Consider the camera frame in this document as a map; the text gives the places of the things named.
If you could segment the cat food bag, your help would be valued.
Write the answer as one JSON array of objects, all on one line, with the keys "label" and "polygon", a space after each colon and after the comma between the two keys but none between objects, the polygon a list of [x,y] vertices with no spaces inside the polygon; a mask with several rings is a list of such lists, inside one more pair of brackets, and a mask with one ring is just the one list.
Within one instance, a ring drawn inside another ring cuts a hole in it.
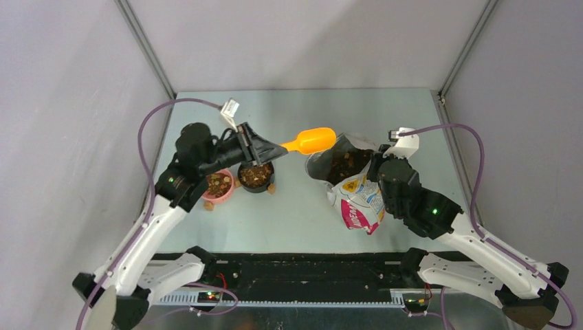
[{"label": "cat food bag", "polygon": [[377,150],[378,145],[363,135],[341,133],[330,149],[310,155],[305,163],[306,173],[326,188],[327,199],[346,228],[368,235],[385,214],[380,189],[368,179]]}]

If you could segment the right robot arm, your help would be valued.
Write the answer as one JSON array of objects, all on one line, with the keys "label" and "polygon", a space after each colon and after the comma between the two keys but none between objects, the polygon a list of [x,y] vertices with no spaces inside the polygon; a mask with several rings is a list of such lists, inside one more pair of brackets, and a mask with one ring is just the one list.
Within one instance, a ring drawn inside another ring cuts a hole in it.
[{"label": "right robot arm", "polygon": [[385,211],[417,236],[445,244],[477,263],[471,267],[412,247],[399,266],[402,283],[438,285],[476,296],[524,328],[550,325],[568,268],[559,262],[537,262],[495,242],[483,227],[472,225],[460,205],[423,187],[405,157],[384,155],[387,149],[372,153],[367,173],[378,185]]}]

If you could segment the yellow plastic scoop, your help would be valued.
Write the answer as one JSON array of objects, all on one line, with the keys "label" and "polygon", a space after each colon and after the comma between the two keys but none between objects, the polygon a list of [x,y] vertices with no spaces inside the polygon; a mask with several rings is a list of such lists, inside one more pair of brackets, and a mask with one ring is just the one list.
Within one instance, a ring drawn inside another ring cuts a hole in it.
[{"label": "yellow plastic scoop", "polygon": [[280,144],[288,152],[298,152],[303,155],[321,153],[333,147],[336,143],[336,132],[329,127],[318,127],[301,131],[294,140]]}]

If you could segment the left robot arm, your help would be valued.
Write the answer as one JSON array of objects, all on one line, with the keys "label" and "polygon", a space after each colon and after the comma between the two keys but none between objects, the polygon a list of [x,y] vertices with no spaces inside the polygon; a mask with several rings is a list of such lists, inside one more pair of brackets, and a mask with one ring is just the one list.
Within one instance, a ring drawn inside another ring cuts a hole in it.
[{"label": "left robot arm", "polygon": [[150,197],[128,234],[102,266],[73,280],[85,302],[76,328],[132,329],[153,303],[179,287],[213,284],[214,257],[200,247],[187,250],[153,275],[144,271],[164,239],[208,190],[210,175],[239,164],[266,164],[291,150],[291,143],[270,142],[248,123],[230,127],[221,136],[201,122],[186,125],[168,167],[157,179],[150,179]]}]

